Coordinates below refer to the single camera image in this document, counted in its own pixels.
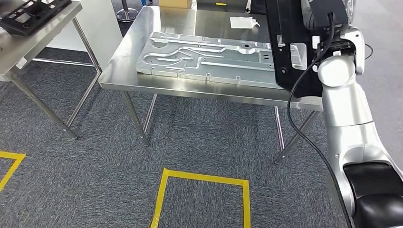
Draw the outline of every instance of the table top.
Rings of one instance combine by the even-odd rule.
[[[230,17],[253,17],[260,24],[260,27],[232,29]],[[98,82],[103,88],[195,98],[224,99],[257,105],[287,106],[289,92],[283,89],[138,73],[135,64],[153,32],[269,42],[265,15],[145,6],[101,74]],[[322,101],[320,97],[295,98],[291,107],[322,111]]]
[[[28,64],[81,10],[80,2],[71,2],[32,36],[6,37],[0,34],[0,75],[17,64],[18,68]]]

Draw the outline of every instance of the yellow tape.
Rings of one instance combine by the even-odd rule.
[[[25,158],[25,154],[0,151],[0,158],[15,159],[15,162],[13,163],[13,165],[9,168],[6,175],[4,175],[3,179],[1,179],[1,181],[0,181],[0,191],[1,191],[1,190],[3,190],[6,183],[9,181],[9,179],[11,178],[11,176],[13,175],[15,170],[18,168],[22,159]]]
[[[158,222],[160,221],[161,209],[163,208],[163,197],[165,195],[166,183],[168,181],[169,170],[164,168],[163,175],[161,177],[160,188],[158,190],[157,201],[155,203],[155,211],[151,228],[158,228]]]
[[[243,227],[250,228],[249,181],[243,185]]]
[[[208,182],[215,182],[215,183],[221,183],[221,184],[232,184],[232,185],[240,185],[240,186],[243,186],[244,181],[245,181],[245,180],[235,179],[235,178],[217,177],[217,176],[210,176],[210,175],[190,173],[190,172],[181,172],[181,171],[169,171],[169,176],[191,179],[191,180],[196,180],[196,181],[208,181]]]
[[[217,177],[204,174],[197,174],[191,172],[173,171],[165,169],[161,177],[160,188],[158,189],[157,201],[155,203],[155,211],[153,221],[151,222],[151,228],[158,228],[158,222],[161,216],[161,210],[163,207],[163,198],[165,195],[166,184],[168,177],[184,178],[196,181],[208,181],[221,184],[231,184],[242,186],[243,191],[243,227],[250,228],[250,199],[249,199],[249,181],[228,177]]]

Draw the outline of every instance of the white wall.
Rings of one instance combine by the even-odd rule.
[[[81,0],[83,9],[77,20],[83,29],[101,68],[106,67],[122,41],[111,0]],[[48,47],[86,51],[73,23],[69,23]]]

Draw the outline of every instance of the black tray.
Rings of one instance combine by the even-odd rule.
[[[70,3],[71,0],[54,0],[49,4],[41,0],[27,1],[4,15],[0,27],[12,35],[32,35]]]

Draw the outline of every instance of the aluminum plate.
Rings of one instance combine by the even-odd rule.
[[[301,61],[293,47],[294,63]],[[281,89],[269,43],[154,32],[136,64],[143,74]]]

